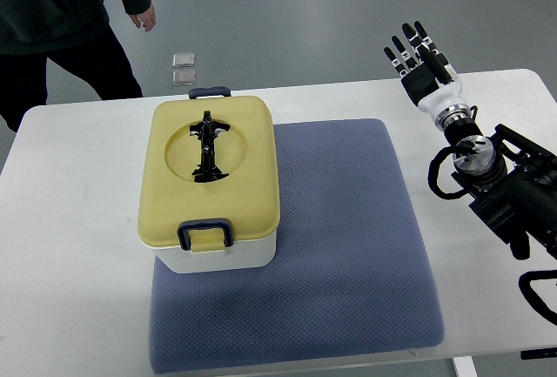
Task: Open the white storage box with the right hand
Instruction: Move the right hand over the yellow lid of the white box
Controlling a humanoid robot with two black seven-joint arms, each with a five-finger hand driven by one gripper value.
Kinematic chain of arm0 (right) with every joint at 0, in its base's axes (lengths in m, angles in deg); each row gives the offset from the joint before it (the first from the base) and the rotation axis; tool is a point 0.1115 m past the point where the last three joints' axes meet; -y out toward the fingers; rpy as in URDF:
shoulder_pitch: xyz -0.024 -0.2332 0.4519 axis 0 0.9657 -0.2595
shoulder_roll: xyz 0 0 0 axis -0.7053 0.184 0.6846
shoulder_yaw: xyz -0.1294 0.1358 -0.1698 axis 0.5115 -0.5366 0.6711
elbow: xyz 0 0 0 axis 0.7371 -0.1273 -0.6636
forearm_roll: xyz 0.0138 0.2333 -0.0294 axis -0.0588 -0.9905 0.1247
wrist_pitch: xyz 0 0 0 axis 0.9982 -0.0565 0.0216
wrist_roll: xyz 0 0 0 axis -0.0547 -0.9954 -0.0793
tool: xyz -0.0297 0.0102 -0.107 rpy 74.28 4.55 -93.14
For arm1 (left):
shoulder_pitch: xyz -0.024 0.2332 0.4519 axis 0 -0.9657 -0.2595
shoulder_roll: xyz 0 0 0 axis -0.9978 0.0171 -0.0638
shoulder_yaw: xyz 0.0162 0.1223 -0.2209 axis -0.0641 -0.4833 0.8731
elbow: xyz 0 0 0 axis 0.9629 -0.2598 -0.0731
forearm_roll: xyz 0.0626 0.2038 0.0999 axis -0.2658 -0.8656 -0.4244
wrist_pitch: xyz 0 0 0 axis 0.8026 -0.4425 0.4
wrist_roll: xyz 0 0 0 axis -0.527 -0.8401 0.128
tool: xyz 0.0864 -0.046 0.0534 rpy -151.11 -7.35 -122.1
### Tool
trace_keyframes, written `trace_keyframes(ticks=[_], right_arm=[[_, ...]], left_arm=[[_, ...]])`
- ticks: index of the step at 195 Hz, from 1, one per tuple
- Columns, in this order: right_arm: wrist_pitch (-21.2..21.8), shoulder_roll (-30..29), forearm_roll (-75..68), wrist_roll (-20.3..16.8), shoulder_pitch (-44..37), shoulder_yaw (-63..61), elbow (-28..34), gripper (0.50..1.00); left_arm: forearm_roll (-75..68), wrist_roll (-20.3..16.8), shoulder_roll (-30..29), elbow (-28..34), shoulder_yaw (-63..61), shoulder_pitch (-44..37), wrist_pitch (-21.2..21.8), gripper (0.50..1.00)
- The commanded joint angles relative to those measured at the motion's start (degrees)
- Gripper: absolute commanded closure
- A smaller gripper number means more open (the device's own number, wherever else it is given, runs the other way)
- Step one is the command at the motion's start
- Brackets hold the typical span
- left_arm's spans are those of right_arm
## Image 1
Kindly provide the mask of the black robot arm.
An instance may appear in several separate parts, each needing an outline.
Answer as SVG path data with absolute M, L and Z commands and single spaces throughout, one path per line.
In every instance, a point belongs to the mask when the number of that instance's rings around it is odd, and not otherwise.
M 411 102 L 430 115 L 448 145 L 430 162 L 427 183 L 444 200 L 472 197 L 473 213 L 528 259 L 530 239 L 556 254 L 556 157 L 505 125 L 491 136 L 462 97 L 459 75 L 420 22 L 402 25 L 384 52 Z

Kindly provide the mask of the person's bare hand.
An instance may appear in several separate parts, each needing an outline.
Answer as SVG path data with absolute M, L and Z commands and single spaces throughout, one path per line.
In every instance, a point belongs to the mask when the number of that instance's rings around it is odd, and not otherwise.
M 152 31 L 157 24 L 154 5 L 151 4 L 149 8 L 142 13 L 130 15 L 130 19 L 137 29 L 145 32 Z

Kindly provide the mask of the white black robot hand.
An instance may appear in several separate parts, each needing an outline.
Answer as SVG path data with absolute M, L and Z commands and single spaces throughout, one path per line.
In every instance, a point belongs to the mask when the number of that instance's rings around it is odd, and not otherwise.
M 446 56 L 438 50 L 422 23 L 415 21 L 414 27 L 404 23 L 402 31 L 413 53 L 397 36 L 392 36 L 392 42 L 405 64 L 391 48 L 385 47 L 383 51 L 402 77 L 401 83 L 412 103 L 431 118 L 440 118 L 449 107 L 466 105 L 461 96 L 459 75 L 451 64 L 447 64 Z

